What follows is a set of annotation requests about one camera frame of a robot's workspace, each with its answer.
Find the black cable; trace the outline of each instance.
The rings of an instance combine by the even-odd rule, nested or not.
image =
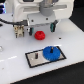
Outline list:
[[[0,21],[6,24],[11,24],[11,25],[23,25],[21,22],[8,22],[0,18]]]

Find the white surface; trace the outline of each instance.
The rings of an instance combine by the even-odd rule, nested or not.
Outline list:
[[[12,21],[11,14],[0,17]],[[0,84],[9,84],[84,61],[84,32],[69,19],[62,20],[55,33],[50,32],[49,26],[35,28],[34,32],[37,30],[45,32],[45,40],[38,41],[34,35],[29,36],[26,28],[25,37],[15,38],[11,25],[4,24],[0,27],[0,46],[3,47],[0,52]],[[25,53],[53,45],[59,45],[67,59],[29,68]]]

